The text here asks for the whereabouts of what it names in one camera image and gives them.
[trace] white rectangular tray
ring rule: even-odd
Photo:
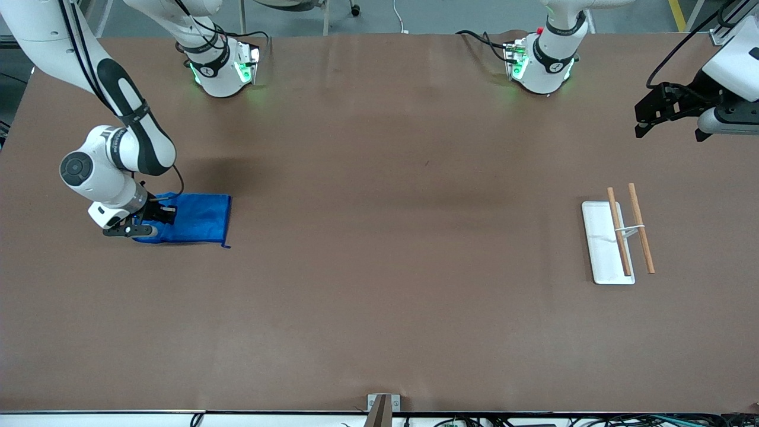
[[[625,226],[622,220],[622,207],[617,202],[619,212],[619,224]],[[585,222],[585,236],[587,237],[587,249],[591,254],[591,269],[593,281],[599,285],[632,285],[635,283],[635,273],[625,276],[622,269],[622,259],[619,257],[619,248],[616,244],[614,222],[608,201],[584,201],[582,202],[582,218]],[[632,269],[630,248],[625,240],[627,259]]]

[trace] brown tabletop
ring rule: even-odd
[[[0,409],[756,410],[759,140],[633,132],[680,37],[589,36],[547,98],[460,36],[277,39],[223,100],[173,40],[104,40],[187,190],[234,196],[231,249],[103,237],[58,165],[118,122],[35,73],[0,156]],[[638,282],[598,286],[580,205],[614,186],[629,220],[628,182],[657,274],[631,241]]]

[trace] wooden dowel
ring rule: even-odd
[[[625,276],[632,276],[630,263],[627,258],[627,246],[625,246],[625,238],[622,237],[622,225],[619,224],[619,212],[616,208],[616,198],[614,198],[614,188],[608,187],[606,193],[609,195],[609,206],[612,209],[612,221],[614,222],[614,234],[617,238],[617,248],[619,248],[619,257],[622,259],[622,270],[625,272]]]
[[[635,218],[635,225],[643,225],[643,216],[641,215],[641,207],[638,205],[638,193],[635,192],[635,184],[632,182],[628,184],[630,190],[630,202],[632,202],[632,214]],[[638,235],[641,237],[641,246],[643,246],[643,258],[646,260],[646,270],[649,274],[654,274],[656,271],[653,268],[653,259],[651,257],[651,249],[648,247],[648,236],[646,236],[646,227],[638,228]]]

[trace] blue cloth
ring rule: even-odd
[[[172,196],[174,193],[157,195],[156,198]],[[143,221],[158,229],[152,237],[140,237],[134,240],[141,243],[189,243],[212,242],[228,248],[227,226],[231,212],[230,195],[181,194],[177,198],[160,202],[165,206],[175,205],[177,216],[174,224],[157,221]]]

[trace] yellow tape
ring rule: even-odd
[[[675,18],[675,25],[677,25],[677,31],[685,31],[685,15],[682,14],[682,8],[680,8],[680,2],[678,0],[669,0],[669,8],[672,9],[672,16]]]

